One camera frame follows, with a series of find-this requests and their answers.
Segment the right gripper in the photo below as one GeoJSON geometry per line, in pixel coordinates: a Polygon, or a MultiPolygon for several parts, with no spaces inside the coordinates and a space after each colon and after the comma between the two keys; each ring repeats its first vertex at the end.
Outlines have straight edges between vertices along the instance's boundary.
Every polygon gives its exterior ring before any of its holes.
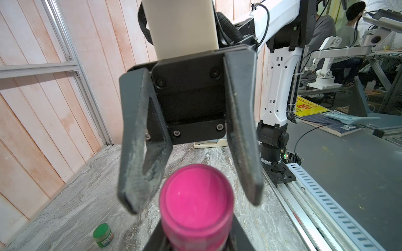
{"type": "Polygon", "coordinates": [[[117,195],[129,213],[139,214],[154,198],[173,144],[223,137],[247,199],[261,203],[255,78],[256,52],[246,45],[142,64],[120,77],[117,195]]]}

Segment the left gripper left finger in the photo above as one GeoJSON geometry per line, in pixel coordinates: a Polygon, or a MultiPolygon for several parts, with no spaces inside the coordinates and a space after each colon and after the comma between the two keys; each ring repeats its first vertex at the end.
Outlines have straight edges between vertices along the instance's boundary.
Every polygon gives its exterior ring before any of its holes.
{"type": "Polygon", "coordinates": [[[156,225],[154,231],[152,232],[148,242],[146,243],[143,251],[169,251],[170,242],[167,239],[163,228],[161,220],[156,225]]]}

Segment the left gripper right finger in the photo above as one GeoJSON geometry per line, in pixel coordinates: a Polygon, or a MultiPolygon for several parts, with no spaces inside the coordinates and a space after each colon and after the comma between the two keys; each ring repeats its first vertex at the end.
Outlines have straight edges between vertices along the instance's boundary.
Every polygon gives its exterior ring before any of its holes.
{"type": "Polygon", "coordinates": [[[233,216],[232,227],[229,233],[229,250],[254,251],[254,247],[235,215],[233,216]]]}

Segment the green paint jar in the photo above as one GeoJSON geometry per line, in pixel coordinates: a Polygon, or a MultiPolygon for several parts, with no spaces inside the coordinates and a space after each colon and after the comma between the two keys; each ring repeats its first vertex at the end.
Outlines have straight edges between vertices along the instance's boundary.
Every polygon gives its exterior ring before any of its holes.
{"type": "Polygon", "coordinates": [[[108,246],[113,240],[113,232],[111,227],[107,223],[102,223],[93,231],[93,238],[95,243],[104,248],[108,246]]]}

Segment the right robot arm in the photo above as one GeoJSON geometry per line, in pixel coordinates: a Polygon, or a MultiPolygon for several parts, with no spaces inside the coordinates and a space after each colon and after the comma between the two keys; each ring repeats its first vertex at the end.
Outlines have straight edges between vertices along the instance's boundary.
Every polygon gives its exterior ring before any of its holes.
{"type": "Polygon", "coordinates": [[[142,1],[138,22],[157,61],[119,79],[124,122],[117,196],[131,213],[155,196],[176,144],[226,137],[248,200],[262,161],[277,167],[288,100],[313,35],[314,1],[264,1],[233,24],[212,1],[142,1]]]}

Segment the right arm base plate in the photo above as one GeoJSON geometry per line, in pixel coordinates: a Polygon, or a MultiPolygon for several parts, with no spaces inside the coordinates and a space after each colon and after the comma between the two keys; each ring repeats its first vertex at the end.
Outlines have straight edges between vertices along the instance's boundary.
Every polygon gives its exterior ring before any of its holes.
{"type": "Polygon", "coordinates": [[[264,171],[273,184],[286,184],[296,181],[296,176],[283,161],[271,163],[265,159],[261,159],[261,163],[264,171]]]}

